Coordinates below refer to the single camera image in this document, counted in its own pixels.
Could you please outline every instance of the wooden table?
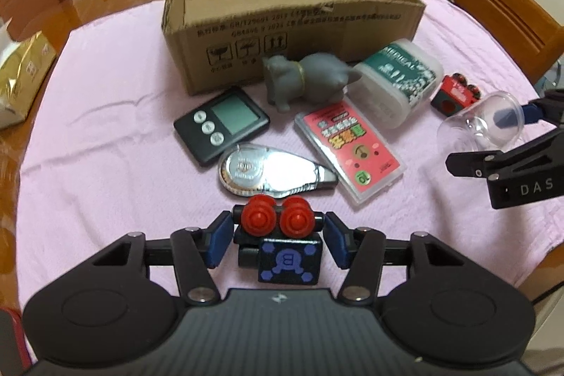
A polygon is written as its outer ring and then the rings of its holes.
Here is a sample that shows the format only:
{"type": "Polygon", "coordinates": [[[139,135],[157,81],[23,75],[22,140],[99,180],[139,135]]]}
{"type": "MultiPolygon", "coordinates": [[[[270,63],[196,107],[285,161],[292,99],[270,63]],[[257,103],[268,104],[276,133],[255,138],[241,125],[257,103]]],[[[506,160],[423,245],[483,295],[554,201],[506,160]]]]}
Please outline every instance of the wooden table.
{"type": "MultiPolygon", "coordinates": [[[[45,12],[26,26],[19,39],[43,31],[57,50],[63,50],[70,32],[97,18],[120,12],[153,0],[68,0],[45,12]]],[[[15,234],[16,203],[19,189],[19,165],[23,160],[39,104],[49,75],[43,82],[27,120],[0,132],[0,227],[15,234]]],[[[14,241],[4,230],[0,233],[0,305],[19,309],[15,270],[14,241]]],[[[541,266],[523,284],[533,298],[564,279],[564,245],[551,252],[541,266]]]]}

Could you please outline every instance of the clear plastic cup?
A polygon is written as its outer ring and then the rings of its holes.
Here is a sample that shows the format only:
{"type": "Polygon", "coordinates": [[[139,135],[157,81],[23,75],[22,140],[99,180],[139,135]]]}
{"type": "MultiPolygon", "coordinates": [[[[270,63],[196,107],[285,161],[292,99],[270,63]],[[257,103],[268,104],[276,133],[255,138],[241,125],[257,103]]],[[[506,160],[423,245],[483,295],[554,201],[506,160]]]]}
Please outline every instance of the clear plastic cup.
{"type": "Polygon", "coordinates": [[[524,125],[519,101],[505,91],[498,91],[443,121],[436,140],[445,155],[484,150],[505,152],[515,143],[524,125]]]}

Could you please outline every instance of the chair backrest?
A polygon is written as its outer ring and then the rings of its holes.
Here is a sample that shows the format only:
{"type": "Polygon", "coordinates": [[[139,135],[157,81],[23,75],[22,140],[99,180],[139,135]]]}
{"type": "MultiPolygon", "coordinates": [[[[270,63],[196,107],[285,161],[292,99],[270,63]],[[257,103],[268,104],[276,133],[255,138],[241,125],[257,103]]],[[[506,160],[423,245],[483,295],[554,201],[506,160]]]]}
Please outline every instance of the chair backrest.
{"type": "Polygon", "coordinates": [[[564,26],[534,0],[453,0],[486,28],[533,84],[564,53],[564,26]]]}

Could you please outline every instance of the gray toy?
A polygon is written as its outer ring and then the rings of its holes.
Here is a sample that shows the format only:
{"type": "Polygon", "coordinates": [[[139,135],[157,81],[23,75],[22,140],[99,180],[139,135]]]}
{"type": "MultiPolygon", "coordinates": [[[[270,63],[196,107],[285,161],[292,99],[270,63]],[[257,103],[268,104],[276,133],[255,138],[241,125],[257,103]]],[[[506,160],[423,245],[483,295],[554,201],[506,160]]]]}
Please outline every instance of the gray toy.
{"type": "Polygon", "coordinates": [[[329,53],[310,54],[300,62],[276,55],[262,62],[268,101],[280,113],[288,112],[288,103],[301,96],[314,104],[337,103],[343,99],[343,88],[362,76],[329,53]]]}

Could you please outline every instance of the metal bolt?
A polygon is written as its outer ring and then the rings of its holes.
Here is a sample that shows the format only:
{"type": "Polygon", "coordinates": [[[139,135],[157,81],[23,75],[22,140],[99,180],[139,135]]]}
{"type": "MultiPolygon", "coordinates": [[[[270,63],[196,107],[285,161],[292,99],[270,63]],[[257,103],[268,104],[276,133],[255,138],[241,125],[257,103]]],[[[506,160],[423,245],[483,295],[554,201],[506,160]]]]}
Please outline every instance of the metal bolt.
{"type": "Polygon", "coordinates": [[[197,303],[208,303],[215,299],[215,292],[208,287],[196,287],[188,292],[188,298],[197,303]]]}
{"type": "Polygon", "coordinates": [[[343,289],[343,296],[351,301],[362,301],[370,296],[370,291],[366,287],[350,285],[343,289]]]}

